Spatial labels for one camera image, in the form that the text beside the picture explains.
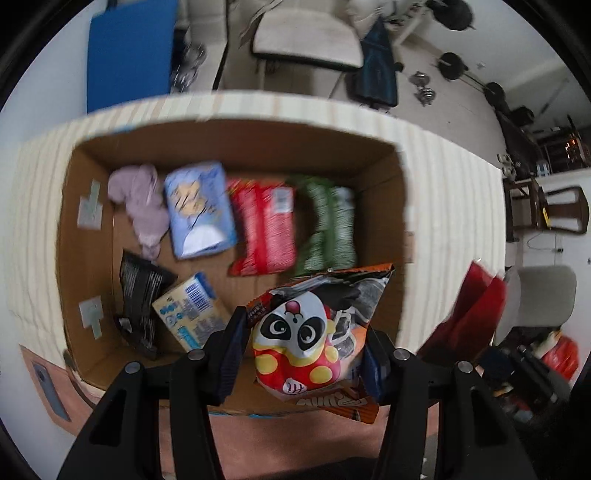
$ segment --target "red snack package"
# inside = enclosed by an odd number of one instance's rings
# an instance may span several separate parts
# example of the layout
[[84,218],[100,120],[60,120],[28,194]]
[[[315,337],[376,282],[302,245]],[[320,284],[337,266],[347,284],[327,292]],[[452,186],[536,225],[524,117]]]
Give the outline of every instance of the red snack package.
[[579,368],[579,347],[563,335],[554,348],[542,357],[542,361],[569,381]]
[[291,268],[296,262],[292,188],[230,180],[228,192],[245,244],[244,256],[230,266],[230,275],[265,275]]
[[274,397],[373,423],[360,377],[369,322],[392,265],[337,270],[273,288],[247,306],[258,384]]

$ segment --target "screw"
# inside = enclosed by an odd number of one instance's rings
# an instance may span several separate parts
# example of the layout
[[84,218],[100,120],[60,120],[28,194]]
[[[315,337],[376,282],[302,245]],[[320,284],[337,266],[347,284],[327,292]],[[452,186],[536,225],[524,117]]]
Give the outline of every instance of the screw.
[[457,367],[460,372],[464,372],[465,374],[469,374],[472,372],[472,370],[474,370],[472,364],[470,362],[466,362],[465,360],[458,362]]
[[199,361],[205,358],[205,351],[201,350],[200,348],[196,348],[189,352],[189,360]]
[[139,364],[139,362],[130,362],[127,365],[125,365],[125,372],[128,374],[136,374],[137,372],[139,372],[139,369],[142,366]]
[[394,351],[394,358],[396,360],[408,360],[410,358],[410,352],[408,350],[405,350],[404,348],[397,348]]

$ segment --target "small yellow box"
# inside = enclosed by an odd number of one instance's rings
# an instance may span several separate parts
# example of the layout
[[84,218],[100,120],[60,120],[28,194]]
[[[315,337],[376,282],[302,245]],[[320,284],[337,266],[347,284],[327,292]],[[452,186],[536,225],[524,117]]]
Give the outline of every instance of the small yellow box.
[[230,319],[203,272],[161,296],[152,307],[187,352],[203,348],[209,336],[226,328]]

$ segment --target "red bag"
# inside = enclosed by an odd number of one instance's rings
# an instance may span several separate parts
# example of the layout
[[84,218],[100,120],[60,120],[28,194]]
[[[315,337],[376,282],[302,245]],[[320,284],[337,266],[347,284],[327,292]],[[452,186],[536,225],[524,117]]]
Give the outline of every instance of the red bag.
[[452,313],[418,350],[426,362],[453,365],[474,361],[488,346],[505,306],[506,286],[472,262]]
[[542,361],[568,381],[579,368],[579,347],[573,339],[563,335]]
[[230,275],[264,275],[291,268],[296,263],[292,188],[231,180],[228,190],[245,248],[230,266]]

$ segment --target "red cloth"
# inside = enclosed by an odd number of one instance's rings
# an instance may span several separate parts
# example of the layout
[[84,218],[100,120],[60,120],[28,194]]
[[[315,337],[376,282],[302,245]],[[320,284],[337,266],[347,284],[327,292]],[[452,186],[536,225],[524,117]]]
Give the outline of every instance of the red cloth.
[[474,361],[495,333],[505,297],[505,283],[472,262],[451,315],[418,350],[419,357],[440,365]]
[[579,368],[579,347],[573,339],[563,335],[542,361],[568,381]]

